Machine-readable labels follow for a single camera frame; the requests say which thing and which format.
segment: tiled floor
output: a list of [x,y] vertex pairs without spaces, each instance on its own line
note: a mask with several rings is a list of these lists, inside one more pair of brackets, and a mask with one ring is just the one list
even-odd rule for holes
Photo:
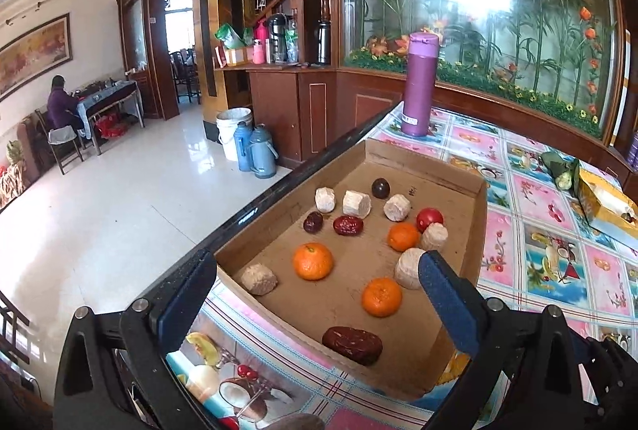
[[206,140],[199,106],[148,121],[40,178],[0,213],[0,290],[31,319],[31,365],[52,402],[66,331],[79,306],[126,308],[233,213],[288,173],[241,173]]

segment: white wall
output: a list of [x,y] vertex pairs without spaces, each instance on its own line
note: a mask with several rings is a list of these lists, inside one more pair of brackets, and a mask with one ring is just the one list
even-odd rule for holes
[[66,90],[97,79],[124,77],[115,0],[52,0],[39,11],[0,27],[0,47],[24,32],[70,12],[73,60],[41,75],[0,102],[0,134],[47,102],[54,75],[63,75]]

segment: framed painting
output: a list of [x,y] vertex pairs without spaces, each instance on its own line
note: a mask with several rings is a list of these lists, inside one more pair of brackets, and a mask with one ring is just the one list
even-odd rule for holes
[[71,59],[68,14],[22,34],[0,48],[0,102]]

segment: desk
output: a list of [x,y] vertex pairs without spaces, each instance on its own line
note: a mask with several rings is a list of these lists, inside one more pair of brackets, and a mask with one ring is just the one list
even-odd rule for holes
[[[540,312],[548,304],[557,304],[570,327],[581,335],[597,339],[610,335],[638,356],[638,254],[591,229],[578,201],[556,189],[539,158],[549,148],[441,109],[433,109],[427,137],[407,137],[400,129],[402,108],[403,103],[369,136],[445,160],[482,175],[489,184],[479,292],[501,298],[511,309]],[[527,159],[523,162],[522,156],[529,157],[532,165],[527,167]],[[559,248],[561,253],[557,277],[543,271],[547,245]],[[309,354],[248,309],[221,280],[208,294],[193,330],[210,335],[240,363],[249,363],[291,395],[293,403],[272,403],[269,413],[314,413],[326,421],[329,430],[420,429],[467,363],[464,356],[455,355],[434,390],[412,403],[389,399]],[[193,363],[200,363],[197,360],[193,346],[187,343],[168,356],[177,374],[188,375]],[[225,375],[234,374],[234,369],[227,365],[221,374],[225,379]],[[496,415],[505,388],[502,378],[481,421]],[[588,380],[583,381],[583,391],[585,399],[593,400]],[[204,406],[218,418],[234,416],[234,409],[219,394],[207,399]],[[241,428],[263,427],[242,420]]]
[[142,112],[142,98],[135,81],[117,81],[112,87],[92,93],[82,99],[78,104],[78,114],[84,122],[86,138],[91,138],[98,155],[102,154],[95,135],[95,117],[107,109],[122,104],[129,99],[135,101],[135,111],[140,126],[144,127],[144,115]]

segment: blue gripper pad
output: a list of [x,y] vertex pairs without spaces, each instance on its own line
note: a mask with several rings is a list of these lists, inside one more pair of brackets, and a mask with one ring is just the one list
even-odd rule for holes
[[421,256],[419,282],[454,346],[474,358],[487,325],[483,297],[467,279],[459,279],[436,250]]

